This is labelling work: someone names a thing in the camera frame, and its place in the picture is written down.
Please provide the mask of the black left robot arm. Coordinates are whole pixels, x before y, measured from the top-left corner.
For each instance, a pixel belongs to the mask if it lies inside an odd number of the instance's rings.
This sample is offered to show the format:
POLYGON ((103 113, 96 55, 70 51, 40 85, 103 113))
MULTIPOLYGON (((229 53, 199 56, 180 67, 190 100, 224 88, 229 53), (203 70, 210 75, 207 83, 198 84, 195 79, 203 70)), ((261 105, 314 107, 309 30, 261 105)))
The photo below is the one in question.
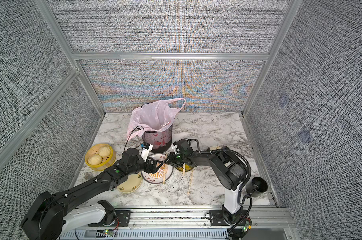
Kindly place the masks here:
POLYGON ((130 175, 139 172, 156 173, 163 162, 144 160, 137 149, 129 148, 122 158, 96 177, 71 189, 50 194, 41 193, 21 222, 21 228, 30 240, 54 240, 68 225, 65 220, 72 210, 91 198, 111 191, 124 183, 130 175))

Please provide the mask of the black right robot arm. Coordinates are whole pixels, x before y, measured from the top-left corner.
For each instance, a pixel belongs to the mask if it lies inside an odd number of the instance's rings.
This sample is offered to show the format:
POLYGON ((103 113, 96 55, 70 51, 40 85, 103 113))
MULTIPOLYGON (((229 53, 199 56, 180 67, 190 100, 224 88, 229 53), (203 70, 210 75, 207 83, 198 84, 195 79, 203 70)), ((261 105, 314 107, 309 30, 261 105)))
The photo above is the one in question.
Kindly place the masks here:
POLYGON ((225 188, 223 219, 233 226, 244 215, 242 191, 251 178, 252 169, 244 156, 228 147, 216 150, 200 149, 196 139, 181 139, 174 143, 165 163, 173 167, 210 167, 225 188))

